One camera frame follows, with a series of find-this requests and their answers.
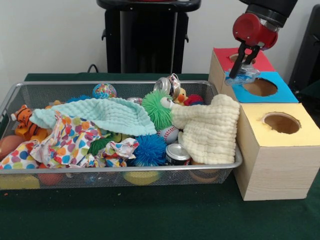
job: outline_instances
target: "yellow duck toy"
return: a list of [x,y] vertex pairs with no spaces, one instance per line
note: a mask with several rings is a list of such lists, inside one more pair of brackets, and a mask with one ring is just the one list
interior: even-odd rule
[[173,100],[173,102],[175,104],[179,104],[181,106],[184,106],[184,101],[187,100],[188,97],[187,97],[187,93],[186,93],[186,90],[184,90],[182,87],[180,88],[180,93],[179,93],[179,96]]

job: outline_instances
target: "black stand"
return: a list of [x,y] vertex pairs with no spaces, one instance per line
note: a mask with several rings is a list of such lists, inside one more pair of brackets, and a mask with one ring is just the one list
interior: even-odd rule
[[109,73],[181,73],[188,15],[201,0],[141,2],[97,0],[106,9]]
[[289,86],[301,91],[320,80],[320,4],[314,6],[297,56]]

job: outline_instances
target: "tiger plush toy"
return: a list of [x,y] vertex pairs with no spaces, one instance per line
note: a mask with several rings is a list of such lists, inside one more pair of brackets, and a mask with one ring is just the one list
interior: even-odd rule
[[18,125],[19,129],[27,128],[30,136],[34,136],[37,134],[39,127],[30,121],[30,117],[32,116],[32,111],[27,105],[22,105],[22,107],[11,114],[11,119],[13,121],[18,121],[20,124]]

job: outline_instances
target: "green fuzzy ball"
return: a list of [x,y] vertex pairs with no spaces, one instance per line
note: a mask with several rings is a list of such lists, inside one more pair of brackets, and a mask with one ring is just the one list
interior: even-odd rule
[[142,106],[148,113],[151,121],[154,123],[155,130],[160,131],[172,125],[171,110],[161,104],[162,98],[169,98],[165,91],[156,90],[147,94],[142,100]]

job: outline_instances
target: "metal basket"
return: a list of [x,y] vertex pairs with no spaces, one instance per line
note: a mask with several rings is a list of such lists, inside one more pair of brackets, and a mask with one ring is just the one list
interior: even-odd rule
[[[0,106],[1,137],[13,135],[17,122],[10,114],[23,104],[31,109],[44,108],[55,100],[65,102],[72,97],[92,95],[101,82],[22,82],[10,89]],[[154,81],[108,81],[120,98],[140,97],[153,90]],[[182,81],[181,86],[190,94],[200,95],[210,104],[216,89],[207,81]],[[233,168],[242,163],[242,154],[236,147],[235,163],[215,165],[104,167],[59,169],[1,169],[0,189],[58,189],[88,187],[119,187],[145,185],[188,185],[223,183]]]

